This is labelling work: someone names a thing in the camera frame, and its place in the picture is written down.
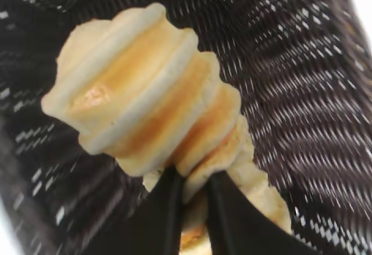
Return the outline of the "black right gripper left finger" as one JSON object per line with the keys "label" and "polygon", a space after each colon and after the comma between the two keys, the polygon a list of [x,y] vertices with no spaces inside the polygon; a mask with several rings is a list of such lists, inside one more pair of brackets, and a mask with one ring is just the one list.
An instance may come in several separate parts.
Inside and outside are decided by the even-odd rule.
{"label": "black right gripper left finger", "polygon": [[175,167],[166,168],[135,213],[98,235],[87,254],[179,254],[183,182]]}

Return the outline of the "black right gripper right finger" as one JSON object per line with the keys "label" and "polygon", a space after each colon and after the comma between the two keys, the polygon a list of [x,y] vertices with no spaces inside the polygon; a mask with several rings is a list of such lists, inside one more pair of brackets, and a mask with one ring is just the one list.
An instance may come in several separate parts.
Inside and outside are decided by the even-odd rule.
{"label": "black right gripper right finger", "polygon": [[213,254],[317,254],[266,218],[227,173],[213,174],[206,184],[206,192],[209,209],[206,226]]}

